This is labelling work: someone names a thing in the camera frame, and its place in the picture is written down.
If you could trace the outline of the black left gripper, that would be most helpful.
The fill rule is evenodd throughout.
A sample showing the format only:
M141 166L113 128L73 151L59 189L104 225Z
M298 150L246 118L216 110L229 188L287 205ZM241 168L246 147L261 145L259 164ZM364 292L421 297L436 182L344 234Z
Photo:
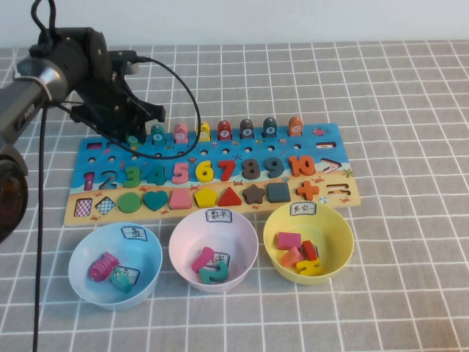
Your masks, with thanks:
M123 76L111 73L106 79L82 81L75 89L84 104L73 108L75 116L92 123L102 133L130 147L147 139L146 122L165 122L166 110L138 99Z

